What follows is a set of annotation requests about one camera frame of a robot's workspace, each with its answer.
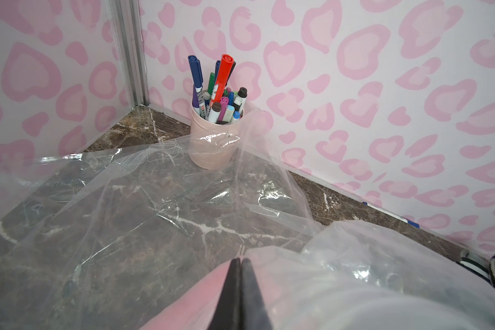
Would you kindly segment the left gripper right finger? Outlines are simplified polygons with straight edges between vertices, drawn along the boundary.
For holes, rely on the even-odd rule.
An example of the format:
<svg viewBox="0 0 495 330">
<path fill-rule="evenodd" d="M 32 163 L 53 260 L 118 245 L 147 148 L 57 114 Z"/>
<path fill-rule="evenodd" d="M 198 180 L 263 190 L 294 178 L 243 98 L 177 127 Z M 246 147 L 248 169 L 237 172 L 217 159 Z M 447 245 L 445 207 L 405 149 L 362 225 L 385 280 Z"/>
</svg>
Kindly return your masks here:
<svg viewBox="0 0 495 330">
<path fill-rule="evenodd" d="M 248 258 L 241 262 L 241 281 L 241 329 L 273 329 L 254 267 Z"/>
</svg>

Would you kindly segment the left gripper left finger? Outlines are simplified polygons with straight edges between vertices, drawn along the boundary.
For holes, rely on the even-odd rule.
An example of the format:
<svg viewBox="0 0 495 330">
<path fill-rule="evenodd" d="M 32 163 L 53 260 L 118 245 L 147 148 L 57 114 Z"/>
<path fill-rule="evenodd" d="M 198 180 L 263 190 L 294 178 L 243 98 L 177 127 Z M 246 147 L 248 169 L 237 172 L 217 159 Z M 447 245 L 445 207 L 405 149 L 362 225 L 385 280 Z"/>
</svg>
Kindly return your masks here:
<svg viewBox="0 0 495 330">
<path fill-rule="evenodd" d="M 241 260 L 230 262 L 209 330 L 241 328 Z"/>
</svg>

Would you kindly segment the clear plastic vacuum bag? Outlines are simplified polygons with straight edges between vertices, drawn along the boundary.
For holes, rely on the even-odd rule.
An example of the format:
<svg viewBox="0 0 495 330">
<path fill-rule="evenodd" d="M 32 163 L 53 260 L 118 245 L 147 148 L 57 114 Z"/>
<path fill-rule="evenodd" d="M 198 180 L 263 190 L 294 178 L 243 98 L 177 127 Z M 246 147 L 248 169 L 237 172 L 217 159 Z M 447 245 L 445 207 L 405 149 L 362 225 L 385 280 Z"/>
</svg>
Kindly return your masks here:
<svg viewBox="0 0 495 330">
<path fill-rule="evenodd" d="M 495 289 L 417 224 L 294 177 L 251 115 L 207 170 L 189 136 L 0 155 L 0 329 L 207 329 L 250 259 L 273 329 L 495 329 Z"/>
</svg>

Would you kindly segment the black white houndstooth blanket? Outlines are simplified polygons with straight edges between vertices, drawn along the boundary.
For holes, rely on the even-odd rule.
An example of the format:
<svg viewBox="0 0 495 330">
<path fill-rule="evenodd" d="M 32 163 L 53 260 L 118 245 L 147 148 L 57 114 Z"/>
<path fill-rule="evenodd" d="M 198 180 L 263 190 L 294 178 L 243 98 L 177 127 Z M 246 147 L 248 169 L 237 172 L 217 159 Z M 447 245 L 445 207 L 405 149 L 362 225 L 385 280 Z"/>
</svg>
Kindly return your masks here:
<svg viewBox="0 0 495 330">
<path fill-rule="evenodd" d="M 495 255 L 486 261 L 479 255 L 464 250 L 457 264 L 487 281 L 495 289 Z"/>
</svg>

